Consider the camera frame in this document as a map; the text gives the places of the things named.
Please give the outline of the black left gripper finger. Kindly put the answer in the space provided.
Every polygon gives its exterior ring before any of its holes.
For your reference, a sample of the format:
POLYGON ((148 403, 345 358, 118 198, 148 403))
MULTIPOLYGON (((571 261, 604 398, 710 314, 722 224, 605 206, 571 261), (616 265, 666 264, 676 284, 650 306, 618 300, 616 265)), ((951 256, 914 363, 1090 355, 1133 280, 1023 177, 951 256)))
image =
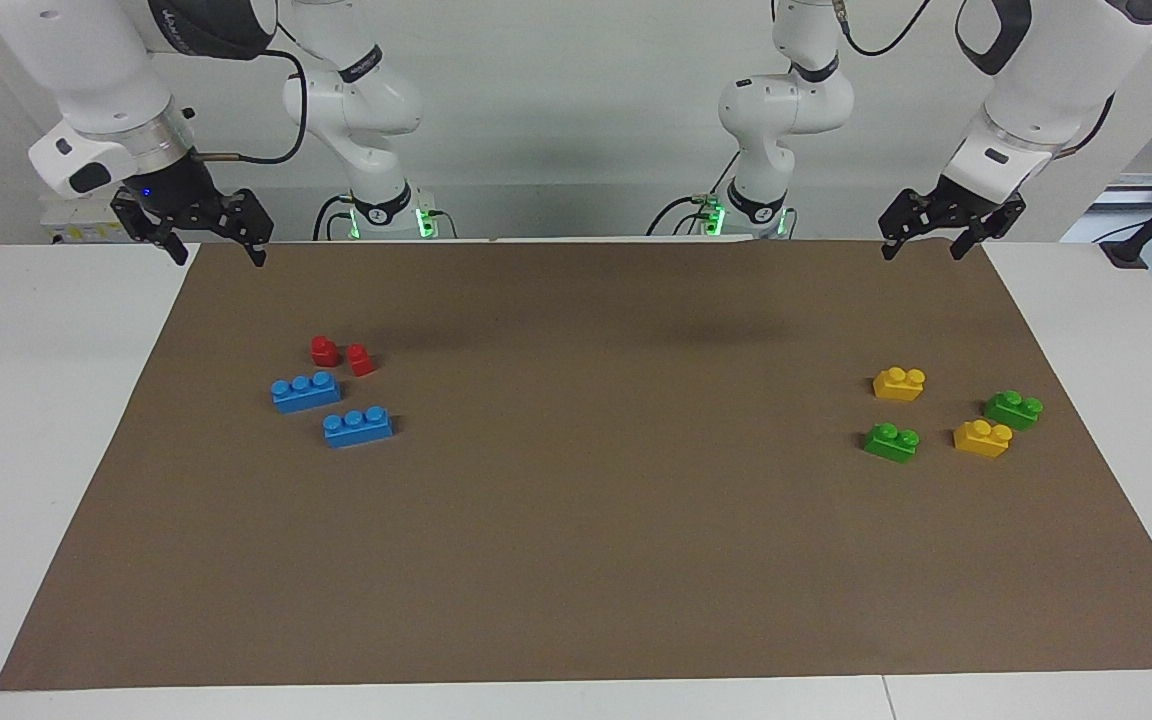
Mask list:
POLYGON ((915 190, 904 190, 890 202, 881 214, 884 260, 895 260, 905 242, 933 232, 935 223, 929 215, 932 205, 932 197, 915 190))
POLYGON ((987 240, 1005 237, 1005 234, 1010 232, 1011 223, 1015 223, 1016 219, 1018 219, 1025 210, 1026 202, 1024 200, 1024 197, 1021 195, 1011 195, 1009 199, 1005 200, 1005 204, 998 206, 998 209, 993 211, 988 211, 986 214, 969 211, 963 232, 961 232, 960 236, 952 242, 952 259, 955 262, 963 260, 965 256, 973 250, 973 247, 978 247, 987 240))

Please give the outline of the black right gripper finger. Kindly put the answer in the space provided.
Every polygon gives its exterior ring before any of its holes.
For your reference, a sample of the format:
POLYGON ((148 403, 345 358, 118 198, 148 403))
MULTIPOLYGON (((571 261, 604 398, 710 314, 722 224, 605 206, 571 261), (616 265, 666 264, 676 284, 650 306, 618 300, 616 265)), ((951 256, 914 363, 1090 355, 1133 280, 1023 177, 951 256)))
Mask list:
POLYGON ((183 266, 188 259, 188 250, 175 233, 170 219, 154 222, 141 204, 131 195, 115 195, 111 199, 111 210, 132 242, 147 243, 161 249, 175 265, 183 266))
POLYGON ((237 242, 255 266, 268 259, 273 219, 252 190, 237 190, 223 196, 223 237, 237 242))

